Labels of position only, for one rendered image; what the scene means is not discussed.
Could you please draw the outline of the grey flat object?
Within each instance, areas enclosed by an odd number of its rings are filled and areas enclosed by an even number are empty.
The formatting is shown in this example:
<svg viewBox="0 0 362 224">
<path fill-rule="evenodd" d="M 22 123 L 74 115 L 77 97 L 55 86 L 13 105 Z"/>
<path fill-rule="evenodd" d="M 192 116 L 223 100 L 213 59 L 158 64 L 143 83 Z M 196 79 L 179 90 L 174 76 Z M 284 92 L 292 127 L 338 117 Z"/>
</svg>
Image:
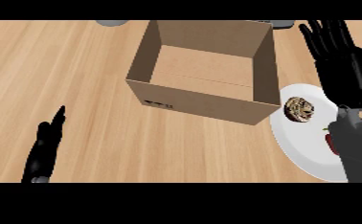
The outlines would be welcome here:
<svg viewBox="0 0 362 224">
<path fill-rule="evenodd" d="M 289 29 L 294 26 L 292 20 L 263 20 L 263 23 L 269 23 L 275 30 Z"/>
</svg>

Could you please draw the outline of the grey round object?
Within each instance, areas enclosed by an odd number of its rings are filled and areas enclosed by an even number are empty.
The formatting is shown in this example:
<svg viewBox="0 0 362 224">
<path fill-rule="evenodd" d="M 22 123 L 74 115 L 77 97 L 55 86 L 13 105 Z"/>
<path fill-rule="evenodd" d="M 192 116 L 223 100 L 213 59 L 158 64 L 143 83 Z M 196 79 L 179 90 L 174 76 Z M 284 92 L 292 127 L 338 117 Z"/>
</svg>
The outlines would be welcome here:
<svg viewBox="0 0 362 224">
<path fill-rule="evenodd" d="M 105 27 L 117 27 L 124 25 L 128 20 L 96 20 L 96 23 Z"/>
</svg>

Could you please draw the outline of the red bell pepper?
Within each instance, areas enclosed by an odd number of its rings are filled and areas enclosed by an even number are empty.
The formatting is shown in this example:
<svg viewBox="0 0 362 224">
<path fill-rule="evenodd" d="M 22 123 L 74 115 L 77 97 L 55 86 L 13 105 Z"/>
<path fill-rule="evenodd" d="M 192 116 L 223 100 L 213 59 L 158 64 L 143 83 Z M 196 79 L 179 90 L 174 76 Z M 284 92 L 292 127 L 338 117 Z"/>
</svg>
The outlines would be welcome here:
<svg viewBox="0 0 362 224">
<path fill-rule="evenodd" d="M 340 152 L 338 152 L 338 150 L 337 150 L 337 148 L 334 146 L 334 143 L 332 143 L 332 138 L 331 138 L 329 130 L 328 130 L 326 127 L 322 128 L 322 130 L 326 132 L 326 134 L 325 134 L 325 142 L 326 142 L 326 145 L 329 146 L 329 149 L 331 149 L 332 153 L 340 156 Z"/>
</svg>

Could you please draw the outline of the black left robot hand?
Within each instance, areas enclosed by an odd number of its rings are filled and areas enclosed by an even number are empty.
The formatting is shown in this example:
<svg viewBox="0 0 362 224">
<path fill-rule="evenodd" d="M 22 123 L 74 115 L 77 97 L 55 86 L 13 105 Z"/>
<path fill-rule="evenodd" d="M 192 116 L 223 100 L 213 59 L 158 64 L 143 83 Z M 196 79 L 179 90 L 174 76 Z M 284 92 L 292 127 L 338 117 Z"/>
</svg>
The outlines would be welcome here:
<svg viewBox="0 0 362 224">
<path fill-rule="evenodd" d="M 34 177 L 46 176 L 50 178 L 55 161 L 56 151 L 62 140 L 62 125 L 65 123 L 65 106 L 52 118 L 50 122 L 41 122 L 37 128 L 37 139 L 31 147 L 21 182 L 31 183 Z"/>
</svg>

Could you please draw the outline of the brown speckled round pastry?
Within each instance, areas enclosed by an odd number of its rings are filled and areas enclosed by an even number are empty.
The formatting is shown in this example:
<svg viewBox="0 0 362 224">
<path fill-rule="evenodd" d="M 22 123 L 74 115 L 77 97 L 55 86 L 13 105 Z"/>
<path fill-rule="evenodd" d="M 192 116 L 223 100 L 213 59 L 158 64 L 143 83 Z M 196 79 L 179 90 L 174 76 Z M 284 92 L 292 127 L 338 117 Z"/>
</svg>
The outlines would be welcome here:
<svg viewBox="0 0 362 224">
<path fill-rule="evenodd" d="M 291 97 L 284 105 L 284 115 L 292 122 L 306 123 L 313 116 L 313 104 L 300 97 Z"/>
</svg>

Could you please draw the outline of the white round plate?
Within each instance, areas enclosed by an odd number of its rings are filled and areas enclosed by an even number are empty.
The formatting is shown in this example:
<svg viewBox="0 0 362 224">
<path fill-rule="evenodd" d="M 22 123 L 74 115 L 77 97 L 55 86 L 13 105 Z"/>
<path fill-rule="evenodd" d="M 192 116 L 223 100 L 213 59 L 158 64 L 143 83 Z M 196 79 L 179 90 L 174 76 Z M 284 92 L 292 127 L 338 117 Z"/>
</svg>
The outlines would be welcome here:
<svg viewBox="0 0 362 224">
<path fill-rule="evenodd" d="M 295 83 L 279 90 L 281 105 L 289 98 L 303 98 L 313 105 L 307 122 L 288 120 L 284 107 L 270 115 L 270 127 L 279 148 L 295 166 L 315 178 L 328 182 L 346 182 L 346 171 L 340 156 L 325 141 L 326 127 L 337 120 L 337 105 L 326 99 L 322 88 Z"/>
</svg>

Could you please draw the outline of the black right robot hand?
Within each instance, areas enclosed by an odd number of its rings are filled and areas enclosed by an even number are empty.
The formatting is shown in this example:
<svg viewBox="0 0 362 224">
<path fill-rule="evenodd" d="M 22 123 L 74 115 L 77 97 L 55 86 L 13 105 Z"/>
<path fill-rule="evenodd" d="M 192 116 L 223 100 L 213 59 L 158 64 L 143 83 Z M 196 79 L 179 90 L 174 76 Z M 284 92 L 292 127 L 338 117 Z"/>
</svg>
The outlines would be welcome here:
<svg viewBox="0 0 362 224">
<path fill-rule="evenodd" d="M 298 29 L 328 100 L 338 107 L 362 108 L 362 47 L 353 43 L 344 20 L 310 20 Z"/>
</svg>

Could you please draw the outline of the open cardboard box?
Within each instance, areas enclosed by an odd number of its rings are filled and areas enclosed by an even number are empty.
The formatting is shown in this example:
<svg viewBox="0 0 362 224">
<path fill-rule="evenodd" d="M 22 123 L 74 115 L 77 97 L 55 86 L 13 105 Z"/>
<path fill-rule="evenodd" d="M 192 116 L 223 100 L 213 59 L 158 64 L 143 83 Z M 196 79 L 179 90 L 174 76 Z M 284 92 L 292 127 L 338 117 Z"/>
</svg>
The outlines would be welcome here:
<svg viewBox="0 0 362 224">
<path fill-rule="evenodd" d="M 273 25 L 149 21 L 125 82 L 146 106 L 258 124 L 281 105 Z"/>
</svg>

